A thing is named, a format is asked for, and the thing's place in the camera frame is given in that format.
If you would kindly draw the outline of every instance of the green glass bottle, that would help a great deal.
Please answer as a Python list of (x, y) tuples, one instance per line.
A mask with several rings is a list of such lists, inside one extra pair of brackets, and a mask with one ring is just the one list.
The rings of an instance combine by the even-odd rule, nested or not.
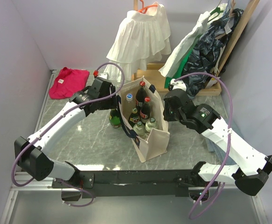
[(111, 109), (109, 115), (109, 122), (114, 128), (119, 128), (121, 126), (121, 120), (119, 119), (120, 113), (117, 109)]

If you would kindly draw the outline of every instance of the orange hanger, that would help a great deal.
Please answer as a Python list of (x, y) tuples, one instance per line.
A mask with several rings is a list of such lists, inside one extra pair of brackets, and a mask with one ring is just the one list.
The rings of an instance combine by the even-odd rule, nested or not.
[(140, 1), (142, 2), (142, 9), (140, 9), (138, 12), (143, 13), (143, 14), (146, 13), (146, 11), (147, 11), (148, 8), (150, 8), (150, 7), (157, 7), (158, 6), (158, 5), (150, 5), (150, 6), (144, 7), (143, 0), (140, 0)]

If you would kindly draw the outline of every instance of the marble tabletop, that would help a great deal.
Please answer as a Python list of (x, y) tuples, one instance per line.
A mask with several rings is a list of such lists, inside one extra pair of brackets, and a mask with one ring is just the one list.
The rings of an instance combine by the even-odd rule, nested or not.
[[(89, 77), (87, 85), (91, 85), (92, 77)], [(200, 96), (193, 101), (196, 105), (209, 104), (226, 117), (221, 96)], [(52, 100), (48, 96), (39, 128), (50, 121), (66, 102), (68, 99)], [(50, 158), (68, 161), (81, 170), (192, 169), (199, 161), (220, 164), (216, 154), (208, 151), (205, 138), (179, 122), (169, 123), (171, 135), (167, 153), (141, 163), (131, 139), (122, 128), (112, 128), (108, 117), (109, 111), (96, 111), (77, 123), (53, 147)]]

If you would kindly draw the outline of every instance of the soda bottle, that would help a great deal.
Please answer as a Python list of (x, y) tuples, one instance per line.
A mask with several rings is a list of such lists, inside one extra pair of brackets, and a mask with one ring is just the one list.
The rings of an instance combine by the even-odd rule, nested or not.
[(150, 98), (146, 97), (144, 99), (144, 104), (140, 110), (141, 121), (145, 124), (150, 119), (150, 116), (151, 116)]
[(150, 118), (150, 120), (145, 124), (146, 133), (150, 134), (153, 128), (157, 128), (157, 122), (155, 118)]
[(129, 124), (134, 127), (135, 124), (137, 124), (137, 122), (140, 121), (140, 117), (138, 115), (138, 110), (136, 107), (134, 107), (132, 109), (132, 113), (129, 116), (128, 122)]
[(133, 130), (136, 132), (136, 134), (138, 134), (140, 138), (142, 139), (146, 138), (145, 127), (141, 121), (138, 121), (137, 124), (134, 125)]
[(136, 108), (138, 111), (140, 111), (141, 107), (144, 104), (144, 99), (147, 97), (147, 93), (145, 90), (145, 82), (141, 81), (139, 83), (139, 90), (136, 94)]
[(127, 119), (129, 115), (131, 114), (131, 111), (135, 108), (135, 101), (133, 100), (133, 95), (132, 94), (127, 94), (126, 96), (126, 105), (124, 109), (124, 117)]
[(119, 119), (120, 113), (116, 109), (111, 109), (109, 115), (109, 122), (114, 128), (121, 126), (121, 120)]

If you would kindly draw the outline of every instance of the wall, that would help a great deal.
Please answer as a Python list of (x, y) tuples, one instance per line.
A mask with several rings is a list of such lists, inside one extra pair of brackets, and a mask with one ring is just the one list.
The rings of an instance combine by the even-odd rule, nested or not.
[(11, 185), (14, 140), (34, 131), (49, 69), (10, 0), (0, 0), (0, 217)]
[[(222, 80), (230, 89), (234, 119), (245, 139), (272, 154), (272, 0), (261, 0)], [(228, 107), (227, 95), (223, 99)], [(272, 223), (272, 173), (260, 192)]]
[[(50, 69), (64, 66), (95, 69), (106, 62), (119, 24), (127, 11), (133, 9), (133, 0), (12, 1)], [(153, 2), (145, 0), (145, 5)], [(161, 0), (159, 3), (167, 10), (173, 49), (195, 26), (199, 14), (215, 8), (219, 0)]]

